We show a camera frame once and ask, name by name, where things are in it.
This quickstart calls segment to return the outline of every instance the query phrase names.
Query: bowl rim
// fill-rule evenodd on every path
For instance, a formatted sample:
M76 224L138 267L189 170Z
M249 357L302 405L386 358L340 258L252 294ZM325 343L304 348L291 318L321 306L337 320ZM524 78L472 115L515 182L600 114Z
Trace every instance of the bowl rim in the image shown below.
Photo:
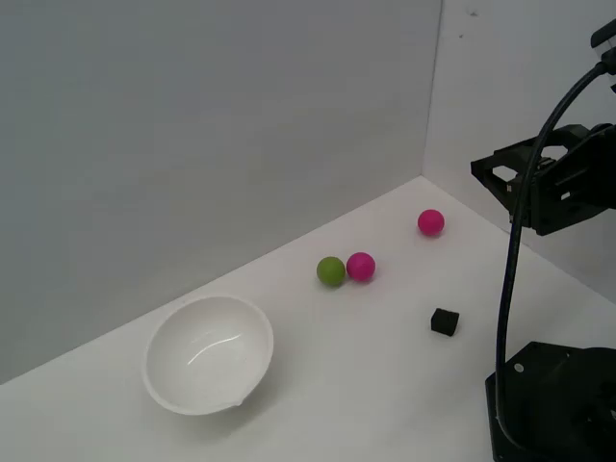
M219 404L207 405L207 406L203 406L203 407L199 407L199 408L186 408L186 407L183 407L183 406L179 406L177 404L173 404L172 402L169 402L168 400L166 400L165 398L163 398L163 397L161 397L159 395L159 393L156 391L156 389L154 388L154 386L150 382L149 373L147 371L147 360L149 358L150 349L152 347L152 343L154 342L154 339L157 337L157 335L159 334L159 332L161 331L163 326L173 316L175 316L177 313L179 313L184 308L186 308L188 306L191 306L191 305L193 305L194 303L196 303L198 301L208 300L208 299L211 299L211 298L230 298L230 299L239 301L240 303L243 303L244 305L246 305L247 307L252 309L252 311L254 311L257 314L257 316L261 320L262 325L265 327L266 335L268 336L268 351L266 352L267 356L265 358L266 361L264 363L263 368L261 369L261 372L258 373L254 377L254 379L252 380L252 382L250 382L248 384L248 386L246 386L246 388L245 388L245 390L242 393L240 398L238 398L238 399L236 399L234 401L228 401L228 402L219 403ZM229 407L235 407L235 406L241 405L244 402L244 400L250 395L250 393L252 393L252 391L257 387L257 385L259 385L259 383L261 382L261 380L265 376L266 372L270 368L270 363L271 363L272 355L273 355L273 331L271 329L270 320L268 319L266 314L263 312L263 310L261 310L261 308L259 308L252 301L249 301L249 300L247 300L245 298L241 298L241 297L236 296L236 295L229 295L229 294L203 295L203 296L199 296L199 297L196 297L196 298L191 298L189 300L186 300L181 306L178 306L177 308L173 309L168 315L166 315L163 318L162 321L160 321L158 323L157 327L154 329L154 332L150 336L149 341L147 342L147 346L145 348L145 353L144 353L143 359L141 361L141 378L143 380L143 384L145 385L145 389L147 390L149 395L156 402L158 402L161 406L163 406L165 409L167 409L167 410L169 410L171 412L175 412L176 414L182 414L182 415L185 415L185 416L204 416L204 415L207 415L207 414L213 414L215 412L222 411L224 409L228 409Z

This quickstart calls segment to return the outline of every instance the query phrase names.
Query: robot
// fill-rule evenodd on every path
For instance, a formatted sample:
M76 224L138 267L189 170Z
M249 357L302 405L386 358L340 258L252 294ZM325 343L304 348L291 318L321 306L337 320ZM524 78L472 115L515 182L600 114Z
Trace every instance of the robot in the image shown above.
M616 92L616 19L592 36L591 45L600 61L560 101L536 138L471 163L473 176L507 209L511 222L496 372L486 380L496 462L616 461L616 350L531 342L505 360L522 228L545 236L616 209L616 126L555 129L599 76L609 74ZM545 146L564 146L567 153L559 160L542 157ZM496 167L517 175L505 181Z

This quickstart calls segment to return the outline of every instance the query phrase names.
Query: black cube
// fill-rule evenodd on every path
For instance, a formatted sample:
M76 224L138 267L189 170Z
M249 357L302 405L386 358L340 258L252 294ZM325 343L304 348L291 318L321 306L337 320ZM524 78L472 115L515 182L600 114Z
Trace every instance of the black cube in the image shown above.
M452 311L437 308L432 315L430 326L434 332L449 335L450 337L452 337L455 333L455 328L458 326L459 319L459 313L454 313Z

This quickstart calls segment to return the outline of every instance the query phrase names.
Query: green ball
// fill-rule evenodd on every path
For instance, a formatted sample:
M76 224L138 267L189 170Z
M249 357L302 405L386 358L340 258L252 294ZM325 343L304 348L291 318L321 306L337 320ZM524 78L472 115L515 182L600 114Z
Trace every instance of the green ball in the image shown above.
M340 286L345 280L347 271L340 258L325 257L317 265L317 277L326 286Z

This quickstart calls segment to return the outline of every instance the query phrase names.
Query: ball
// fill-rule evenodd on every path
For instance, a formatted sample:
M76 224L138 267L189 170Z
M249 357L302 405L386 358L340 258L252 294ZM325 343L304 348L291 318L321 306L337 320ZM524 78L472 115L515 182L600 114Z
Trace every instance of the ball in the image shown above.
M346 262L348 276L358 282L369 281L374 275L376 263L373 257L365 252L353 253Z
M317 265L317 277L326 286L340 286L346 274L345 264L340 258L325 257Z
M417 219L420 231L426 236L438 236L445 227L445 217L438 210L424 210Z

